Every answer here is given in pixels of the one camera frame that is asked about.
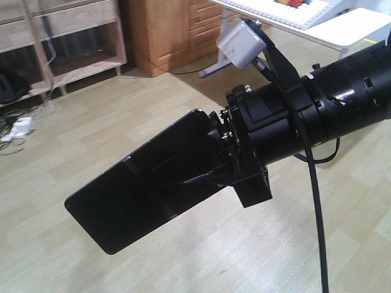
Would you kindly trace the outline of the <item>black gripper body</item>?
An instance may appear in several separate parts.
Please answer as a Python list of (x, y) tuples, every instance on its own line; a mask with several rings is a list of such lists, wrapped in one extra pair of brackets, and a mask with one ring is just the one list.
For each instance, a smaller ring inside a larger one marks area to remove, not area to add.
[(239, 85), (225, 109), (210, 114), (219, 156), (212, 182), (232, 186), (245, 208), (272, 198), (268, 164), (304, 147), (285, 98), (273, 83), (252, 92)]

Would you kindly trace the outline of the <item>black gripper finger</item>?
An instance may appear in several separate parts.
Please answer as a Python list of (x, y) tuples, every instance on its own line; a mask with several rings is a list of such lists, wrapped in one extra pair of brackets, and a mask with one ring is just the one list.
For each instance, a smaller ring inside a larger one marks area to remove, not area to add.
[(171, 125), (154, 138), (152, 151), (152, 172), (164, 186), (226, 186), (233, 176), (226, 144), (216, 125)]

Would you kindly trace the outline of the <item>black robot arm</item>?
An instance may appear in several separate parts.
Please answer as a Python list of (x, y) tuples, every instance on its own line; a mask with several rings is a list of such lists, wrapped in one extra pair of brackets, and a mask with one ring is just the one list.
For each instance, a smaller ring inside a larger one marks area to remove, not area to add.
[(267, 165), (390, 118), (390, 47), (377, 43), (299, 78), (282, 56), (269, 83), (227, 95), (220, 114), (192, 112), (165, 133), (154, 166), (167, 193), (189, 209), (232, 186), (244, 207), (271, 199)]

